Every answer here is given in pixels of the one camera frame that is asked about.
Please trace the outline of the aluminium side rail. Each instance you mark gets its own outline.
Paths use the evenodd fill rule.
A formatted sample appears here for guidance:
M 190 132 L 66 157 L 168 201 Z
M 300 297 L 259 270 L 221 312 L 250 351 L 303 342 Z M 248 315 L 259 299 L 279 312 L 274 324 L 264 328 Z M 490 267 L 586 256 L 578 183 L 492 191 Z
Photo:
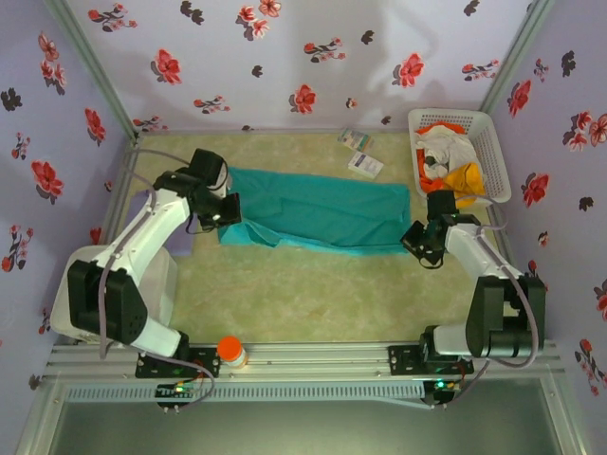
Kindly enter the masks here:
M 100 242 L 107 244 L 118 236 L 123 208 L 132 180 L 132 171 L 137 164 L 136 150 L 140 147 L 141 137 L 136 137 L 127 145 L 119 165 L 119 172 L 113 185 L 109 206 L 101 226 Z

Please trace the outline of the aluminium corner post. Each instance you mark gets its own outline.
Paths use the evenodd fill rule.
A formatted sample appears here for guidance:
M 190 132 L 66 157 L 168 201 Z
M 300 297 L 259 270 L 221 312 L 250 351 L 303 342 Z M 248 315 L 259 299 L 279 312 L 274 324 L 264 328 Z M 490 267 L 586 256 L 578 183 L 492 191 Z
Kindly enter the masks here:
M 501 63 L 499 74 L 480 106 L 481 112 L 488 115 L 494 112 L 556 3 L 557 0 L 532 0 L 530 2 L 506 58 Z
M 103 98 L 109 105 L 114 118 L 120 124 L 123 132 L 129 137 L 131 144 L 138 142 L 138 133 L 127 116 L 118 92 L 108 78 L 101 61 L 96 55 L 82 27 L 66 0 L 43 0 L 47 9 L 66 35 L 68 41 L 77 52 L 82 64 L 94 80 Z

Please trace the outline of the white grey t-shirt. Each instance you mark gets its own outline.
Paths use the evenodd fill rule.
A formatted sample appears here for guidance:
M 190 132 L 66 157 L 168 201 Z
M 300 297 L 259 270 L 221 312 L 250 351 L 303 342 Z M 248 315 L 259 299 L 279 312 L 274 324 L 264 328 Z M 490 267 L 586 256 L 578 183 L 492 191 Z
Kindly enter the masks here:
M 428 177 L 445 177 L 455 169 L 474 162 L 478 165 L 475 149 L 466 135 L 427 133 L 416 142 L 424 149 L 424 170 Z

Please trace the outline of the aluminium mounting rail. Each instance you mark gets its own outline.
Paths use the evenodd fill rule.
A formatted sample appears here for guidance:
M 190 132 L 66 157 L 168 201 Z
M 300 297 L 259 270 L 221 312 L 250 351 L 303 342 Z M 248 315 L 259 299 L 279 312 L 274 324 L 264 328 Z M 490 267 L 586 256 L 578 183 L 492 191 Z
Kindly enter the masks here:
M 395 380 L 456 380 L 459 375 L 397 375 L 390 374 L 387 348 L 392 345 L 417 345 L 415 342 L 329 342 L 329 343 L 249 343 L 245 346 L 248 363 L 233 368 L 220 360 L 217 381 L 236 382 L 338 382 Z M 113 347 L 107 358 L 99 359 L 95 345 L 60 345 L 52 349 L 42 378 L 51 380 L 119 381 L 135 380 L 138 354 L 127 348 Z M 466 375 L 469 382 L 484 365 L 482 359 L 472 361 L 474 373 Z M 140 379 L 159 382 L 175 378 Z

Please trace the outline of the jar with orange lid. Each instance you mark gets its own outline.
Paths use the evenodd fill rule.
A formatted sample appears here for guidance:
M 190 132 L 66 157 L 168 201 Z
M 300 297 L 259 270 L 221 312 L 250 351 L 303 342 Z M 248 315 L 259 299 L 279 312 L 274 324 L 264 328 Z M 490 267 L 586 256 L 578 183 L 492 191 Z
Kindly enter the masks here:
M 248 353 L 237 337 L 222 337 L 217 344 L 216 351 L 221 361 L 230 367 L 243 368 L 248 363 Z

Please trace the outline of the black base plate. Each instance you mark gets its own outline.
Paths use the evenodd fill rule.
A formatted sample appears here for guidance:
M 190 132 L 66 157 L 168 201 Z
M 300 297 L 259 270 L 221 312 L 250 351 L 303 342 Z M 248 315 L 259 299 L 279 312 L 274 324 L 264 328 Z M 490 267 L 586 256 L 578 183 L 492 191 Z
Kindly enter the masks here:
M 392 345 L 387 348 L 387 353 L 392 376 L 474 373 L 471 361 L 458 355 L 438 355 L 426 346 Z
M 203 367 L 217 378 L 220 370 L 220 357 L 214 347 L 189 347 L 180 349 L 176 358 L 178 364 L 153 355 L 138 355 L 135 377 L 139 379 L 175 378 L 193 379 L 201 372 L 192 367 Z

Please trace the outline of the folded lavender t-shirt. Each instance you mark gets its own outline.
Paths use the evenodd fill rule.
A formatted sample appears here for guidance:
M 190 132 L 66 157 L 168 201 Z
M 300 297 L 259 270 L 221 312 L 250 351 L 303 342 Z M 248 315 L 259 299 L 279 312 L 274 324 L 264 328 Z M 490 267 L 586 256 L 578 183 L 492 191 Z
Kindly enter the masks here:
M 143 208 L 147 202 L 148 194 L 148 190 L 138 191 L 131 197 L 125 219 L 126 225 Z M 187 232 L 188 223 L 188 219 L 181 223 L 163 245 L 173 257 L 191 256 L 193 253 L 193 235 Z

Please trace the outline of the teal t-shirt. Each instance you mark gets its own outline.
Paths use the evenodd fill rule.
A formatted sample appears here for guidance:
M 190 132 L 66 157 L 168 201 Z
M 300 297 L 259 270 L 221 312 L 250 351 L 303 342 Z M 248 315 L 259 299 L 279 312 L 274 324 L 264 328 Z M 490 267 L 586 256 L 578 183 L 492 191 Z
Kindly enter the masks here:
M 410 192 L 329 176 L 232 168 L 242 221 L 218 231 L 222 246 L 302 247 L 354 256 L 401 255 Z

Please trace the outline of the red-orange t-shirt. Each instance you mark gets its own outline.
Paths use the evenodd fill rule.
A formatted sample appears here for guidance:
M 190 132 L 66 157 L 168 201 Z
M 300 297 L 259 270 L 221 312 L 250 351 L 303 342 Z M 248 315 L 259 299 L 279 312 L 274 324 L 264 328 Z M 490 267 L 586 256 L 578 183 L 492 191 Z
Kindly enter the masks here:
M 447 132 L 463 136 L 466 131 L 464 127 L 459 124 L 449 123 L 446 121 L 437 121 L 427 127 L 418 129 L 414 132 L 414 148 L 416 153 L 416 164 L 419 175 L 419 186 L 423 194 L 426 194 L 431 191 L 441 190 L 443 186 L 443 180 L 440 177 L 430 178 L 426 175 L 424 170 L 424 149 L 422 147 L 418 147 L 416 145 L 416 142 L 422 135 L 425 135 L 427 133 Z

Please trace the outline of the white purple paper packet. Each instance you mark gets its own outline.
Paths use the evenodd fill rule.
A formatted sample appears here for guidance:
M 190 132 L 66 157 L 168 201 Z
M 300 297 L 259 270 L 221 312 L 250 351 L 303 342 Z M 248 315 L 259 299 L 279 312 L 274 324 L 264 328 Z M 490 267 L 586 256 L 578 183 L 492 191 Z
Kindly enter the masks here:
M 352 172 L 375 179 L 382 171 L 384 164 L 368 154 L 355 152 L 349 160 L 347 167 Z

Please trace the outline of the green white paper packet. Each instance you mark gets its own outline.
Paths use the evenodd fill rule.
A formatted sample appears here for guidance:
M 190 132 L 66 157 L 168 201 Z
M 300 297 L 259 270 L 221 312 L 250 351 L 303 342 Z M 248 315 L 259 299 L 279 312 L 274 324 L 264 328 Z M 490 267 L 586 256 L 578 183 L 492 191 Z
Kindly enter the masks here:
M 344 128 L 337 139 L 337 142 L 354 152 L 366 153 L 374 145 L 374 139 L 361 131 Z

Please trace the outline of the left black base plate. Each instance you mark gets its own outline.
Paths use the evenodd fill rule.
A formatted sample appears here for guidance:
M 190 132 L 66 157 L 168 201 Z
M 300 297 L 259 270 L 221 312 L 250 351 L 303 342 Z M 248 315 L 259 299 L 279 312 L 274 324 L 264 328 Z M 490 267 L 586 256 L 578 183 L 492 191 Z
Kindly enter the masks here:
M 175 378 L 193 379 L 201 372 L 192 367 L 203 367 L 217 378 L 220 370 L 220 357 L 214 347 L 189 347 L 180 349 L 176 358 L 178 364 L 153 355 L 138 355 L 135 377 L 139 379 Z

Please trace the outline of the white plastic laundry basket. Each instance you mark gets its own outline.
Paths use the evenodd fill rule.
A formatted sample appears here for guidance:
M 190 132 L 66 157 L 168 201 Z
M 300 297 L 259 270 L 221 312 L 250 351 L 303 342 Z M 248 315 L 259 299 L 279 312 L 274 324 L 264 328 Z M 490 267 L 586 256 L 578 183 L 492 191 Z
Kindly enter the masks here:
M 483 112 L 447 108 L 417 108 L 408 114 L 414 180 L 417 192 L 425 197 L 419 181 L 414 134 L 436 122 L 457 124 L 474 147 L 483 172 L 486 195 L 497 203 L 511 198 L 511 187 L 499 139 L 491 117 Z

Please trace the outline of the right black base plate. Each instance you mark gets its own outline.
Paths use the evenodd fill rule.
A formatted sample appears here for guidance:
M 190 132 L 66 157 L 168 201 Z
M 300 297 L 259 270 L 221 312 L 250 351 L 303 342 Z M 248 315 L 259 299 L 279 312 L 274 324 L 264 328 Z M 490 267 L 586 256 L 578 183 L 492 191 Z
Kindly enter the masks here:
M 474 373 L 471 361 L 458 355 L 438 355 L 426 346 L 392 345 L 387 348 L 387 353 L 392 376 Z

